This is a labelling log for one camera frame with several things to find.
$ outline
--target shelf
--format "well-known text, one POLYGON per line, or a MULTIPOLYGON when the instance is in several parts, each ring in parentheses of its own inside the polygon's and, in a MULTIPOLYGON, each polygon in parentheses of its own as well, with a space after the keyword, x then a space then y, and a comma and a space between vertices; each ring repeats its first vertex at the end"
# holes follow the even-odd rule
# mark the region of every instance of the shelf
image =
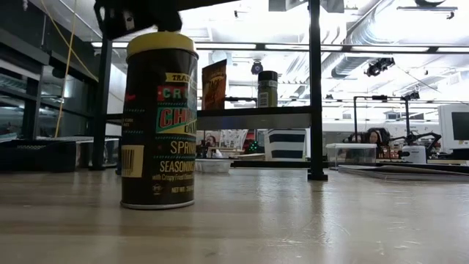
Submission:
MULTIPOLYGON (((310 113, 310 106, 197 111, 197 130, 309 128, 310 113)), ((116 125, 121 119, 121 114, 107 116, 116 125)))

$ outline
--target computer monitor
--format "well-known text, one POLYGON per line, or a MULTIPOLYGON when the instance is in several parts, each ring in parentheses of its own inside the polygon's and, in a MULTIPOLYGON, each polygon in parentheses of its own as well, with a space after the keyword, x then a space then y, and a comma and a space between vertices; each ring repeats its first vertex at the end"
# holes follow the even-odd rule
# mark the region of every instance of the computer monitor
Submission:
POLYGON ((452 112, 454 140, 469 140, 469 112, 452 112))
POLYGON ((438 106, 441 152, 469 149, 469 106, 451 104, 438 106))

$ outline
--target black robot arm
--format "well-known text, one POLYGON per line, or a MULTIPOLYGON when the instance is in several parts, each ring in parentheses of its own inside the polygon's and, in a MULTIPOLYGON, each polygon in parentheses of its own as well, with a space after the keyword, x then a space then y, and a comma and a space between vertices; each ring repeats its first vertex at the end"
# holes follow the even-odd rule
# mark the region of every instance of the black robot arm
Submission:
POLYGON ((410 133, 410 135, 408 135, 408 136, 396 137, 394 139, 390 139, 390 141, 404 139, 406 141, 407 145, 410 146, 413 142, 416 142, 418 139, 421 139, 425 136, 433 136, 432 143, 430 143, 430 145, 428 147, 426 147, 426 156, 430 157, 431 154, 432 154, 432 149, 435 147, 438 140, 441 139, 441 135, 439 135, 437 133, 429 132, 429 133, 423 133, 423 134, 419 134, 419 135, 415 135, 414 133, 410 133))
POLYGON ((169 32, 182 28, 175 1, 96 0, 95 14, 101 31, 109 40, 151 26, 169 32))

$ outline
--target robotic arm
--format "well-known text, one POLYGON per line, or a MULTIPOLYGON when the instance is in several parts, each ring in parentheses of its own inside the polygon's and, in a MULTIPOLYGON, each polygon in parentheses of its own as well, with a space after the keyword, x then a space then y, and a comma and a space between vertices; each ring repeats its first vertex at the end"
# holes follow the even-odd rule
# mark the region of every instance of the robotic arm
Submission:
POLYGON ((432 149, 435 147, 438 140, 441 139, 441 135, 438 135, 437 133, 429 132, 429 133, 423 133, 423 134, 415 135, 414 133, 411 132, 410 135, 408 135, 408 136, 400 136, 400 137, 397 137, 397 138, 394 138, 394 139, 390 139, 389 141, 404 139, 406 141, 407 145, 410 146, 414 142, 416 142, 417 140, 419 140, 419 139, 421 139, 425 136, 433 136, 432 143, 428 147, 426 147, 426 157, 428 158, 432 155, 432 149))
POLYGON ((96 0, 95 14, 101 31, 114 40, 157 26, 158 31, 178 32, 182 28, 179 11, 234 0, 96 0))

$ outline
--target yellow lid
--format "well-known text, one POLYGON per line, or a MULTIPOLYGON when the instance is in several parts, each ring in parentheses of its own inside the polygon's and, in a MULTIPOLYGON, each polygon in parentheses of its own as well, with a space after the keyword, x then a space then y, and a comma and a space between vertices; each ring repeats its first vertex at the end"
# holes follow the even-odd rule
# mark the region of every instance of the yellow lid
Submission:
POLYGON ((129 42, 127 58, 142 51, 176 48, 195 53, 193 41, 185 35, 173 32, 155 32, 140 35, 129 42))

